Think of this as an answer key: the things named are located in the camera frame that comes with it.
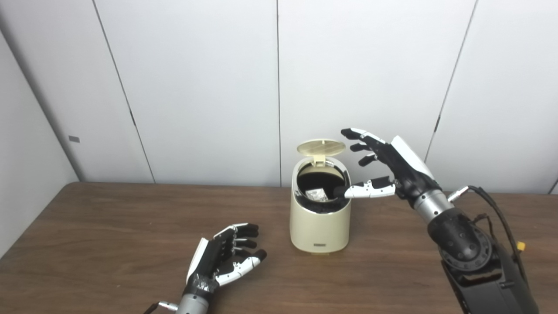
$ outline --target robotic hand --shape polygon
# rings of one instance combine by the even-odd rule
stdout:
[[[212,240],[201,238],[188,269],[180,304],[154,303],[144,314],[158,306],[177,314],[205,314],[217,288],[246,275],[266,258],[264,250],[251,254],[243,249],[256,248],[256,242],[245,237],[257,236],[257,225],[239,223],[221,230]]]
[[[371,151],[359,161],[366,166],[379,160],[393,172],[389,177],[371,179],[350,187],[339,187],[337,197],[382,197],[396,194],[406,199],[427,224],[431,239],[438,245],[442,267],[467,314],[538,314],[531,296],[517,244],[498,206],[482,188],[467,186],[446,198],[424,162],[396,136],[391,143],[359,129],[341,131],[349,140],[360,142],[351,151]],[[476,222],[455,208],[453,202],[468,189],[482,196],[502,220],[512,244],[510,256],[492,233],[481,230]]]

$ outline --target black cable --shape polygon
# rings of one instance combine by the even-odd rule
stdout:
[[[496,241],[498,242],[498,239],[496,239],[496,235],[494,235],[494,228],[492,227],[492,220],[490,220],[490,216],[488,216],[485,213],[482,213],[480,215],[478,215],[477,217],[475,217],[475,219],[473,219],[473,223],[476,225],[477,222],[479,222],[482,219],[486,219],[488,220],[488,229],[490,230],[490,236]]]
[[[504,227],[504,231],[506,232],[506,235],[508,237],[509,243],[512,245],[513,256],[515,261],[517,261],[517,266],[519,267],[519,272],[521,273],[521,277],[523,277],[523,280],[525,280],[525,284],[529,287],[529,283],[527,282],[527,275],[525,273],[525,268],[523,267],[523,261],[521,260],[521,256],[519,255],[519,250],[517,249],[516,239],[514,239],[513,237],[512,230],[509,228],[508,222],[506,221],[504,214],[502,213],[500,208],[498,208],[498,205],[496,205],[496,202],[492,199],[492,197],[490,197],[490,195],[488,195],[488,193],[485,190],[483,190],[483,188],[469,185],[469,189],[473,190],[476,194],[484,198],[484,200],[494,209],[496,215],[498,215],[498,218],[500,218],[500,221],[502,222],[502,226]]]
[[[156,310],[158,306],[159,306],[159,303],[153,303],[153,304],[151,304],[151,306],[150,306],[147,310],[145,310],[145,312],[144,312],[143,314],[151,314],[151,313],[153,313],[153,311]]]

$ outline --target panel seam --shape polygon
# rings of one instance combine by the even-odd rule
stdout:
[[[136,134],[138,135],[139,144],[141,145],[141,149],[143,151],[143,156],[145,157],[145,161],[147,162],[147,167],[149,168],[149,173],[151,174],[151,179],[153,183],[157,183],[155,181],[155,176],[153,175],[153,170],[151,169],[151,164],[149,163],[149,158],[147,158],[147,153],[145,152],[145,147],[143,145],[143,141],[141,140],[140,131],[138,130],[136,119],[134,118],[134,114],[132,112],[132,107],[130,107],[130,102],[128,101],[128,95],[126,94],[126,90],[124,89],[124,84],[122,83],[122,78],[120,76],[120,71],[118,71],[118,67],[116,66],[116,61],[114,59],[114,55],[112,53],[112,49],[110,48],[110,43],[108,41],[107,33],[105,32],[103,21],[101,20],[101,16],[99,14],[99,10],[97,9],[97,4],[95,0],[92,0],[93,7],[95,7],[95,13],[97,14],[97,19],[99,20],[99,24],[101,26],[101,30],[103,31],[103,36],[105,38],[105,42],[107,43],[107,48],[110,53],[110,58],[112,59],[112,63],[114,65],[114,70],[116,71],[116,75],[118,77],[118,81],[120,82],[120,88],[122,89],[122,93],[124,94],[124,99],[126,100],[126,105],[128,106],[128,110],[130,111],[130,116],[132,117],[132,123],[134,124],[134,128],[136,128]]]
[[[457,53],[457,58],[455,59],[454,68],[451,71],[450,81],[448,82],[448,87],[446,88],[446,93],[444,94],[444,100],[442,101],[442,106],[440,107],[440,112],[438,113],[438,119],[436,120],[436,126],[434,131],[432,132],[432,136],[430,137],[430,142],[428,144],[428,149],[426,150],[426,155],[424,157],[424,162],[426,163],[428,159],[428,154],[430,153],[430,148],[432,147],[432,143],[434,142],[434,136],[436,135],[436,131],[438,129],[438,124],[442,118],[442,113],[444,111],[444,107],[446,105],[446,100],[448,99],[448,94],[451,88],[451,84],[453,82],[455,71],[459,64],[459,59],[461,58],[461,53],[463,52],[463,47],[465,46],[465,40],[467,39],[467,34],[469,33],[469,28],[471,27],[471,22],[473,20],[473,16],[475,15],[475,10],[477,9],[477,3],[479,0],[475,0],[475,4],[473,5],[473,10],[471,11],[471,16],[469,17],[469,23],[467,24],[467,28],[465,29],[465,34],[463,35],[463,41],[461,42],[461,47],[459,48],[459,52]]]
[[[279,186],[283,186],[283,159],[281,154],[281,75],[279,70],[279,0],[275,0],[277,18],[277,112],[279,114]]]

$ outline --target robot finger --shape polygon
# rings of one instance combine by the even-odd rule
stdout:
[[[257,237],[259,235],[259,227],[253,223],[239,223],[233,226],[237,229],[237,237]]]
[[[254,269],[267,256],[264,250],[259,250],[247,257],[242,263],[234,263],[234,269],[228,274],[222,274],[215,277],[220,286],[231,283],[242,276],[246,275],[250,270]]]
[[[360,129],[355,129],[353,127],[341,130],[341,134],[343,136],[345,136],[348,140],[359,140],[360,136],[363,133],[366,133],[366,131],[360,130]]]
[[[233,254],[234,256],[238,256],[240,257],[242,260],[250,257],[252,255],[252,253],[248,252],[247,250],[244,250],[242,248],[233,248]]]
[[[237,233],[236,227],[234,227],[234,225],[230,225],[225,229],[219,231],[216,235],[214,235],[213,239],[227,241],[229,239],[233,239],[236,233]]]
[[[361,167],[369,165],[371,162],[378,160],[378,156],[375,153],[368,154],[364,158],[358,161]]]
[[[341,130],[341,134],[349,140],[361,140],[371,149],[386,144],[386,142],[380,139],[378,136],[361,129],[355,129],[353,127]]]
[[[350,146],[351,151],[372,150],[368,145],[359,142]]]
[[[258,244],[248,239],[235,239],[234,246],[255,249]]]

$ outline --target trash can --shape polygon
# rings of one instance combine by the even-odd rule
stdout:
[[[302,251],[330,253],[349,242],[350,199],[333,195],[336,187],[351,185],[346,167],[331,157],[344,149],[344,143],[325,139],[297,148],[307,158],[292,172],[290,233]]]

